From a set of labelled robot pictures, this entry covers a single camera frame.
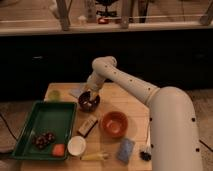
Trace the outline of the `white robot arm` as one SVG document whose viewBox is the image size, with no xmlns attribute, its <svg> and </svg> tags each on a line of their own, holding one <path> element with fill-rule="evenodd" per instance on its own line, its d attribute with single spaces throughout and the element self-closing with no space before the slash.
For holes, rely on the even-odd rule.
<svg viewBox="0 0 213 171">
<path fill-rule="evenodd" d="M 195 109 L 185 91 L 125 73 L 113 56 L 95 58 L 92 68 L 87 89 L 98 93 L 109 79 L 149 108 L 152 171 L 203 171 Z"/>
</svg>

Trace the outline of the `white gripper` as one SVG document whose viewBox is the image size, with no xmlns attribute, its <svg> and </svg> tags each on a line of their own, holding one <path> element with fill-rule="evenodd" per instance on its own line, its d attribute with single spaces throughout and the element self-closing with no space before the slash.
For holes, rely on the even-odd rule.
<svg viewBox="0 0 213 171">
<path fill-rule="evenodd" d="M 96 84 L 95 82 L 92 82 L 91 80 L 88 80 L 84 85 L 83 91 L 84 92 L 89 91 L 92 97 L 96 97 L 99 95 L 100 89 L 101 87 L 98 84 Z"/>
</svg>

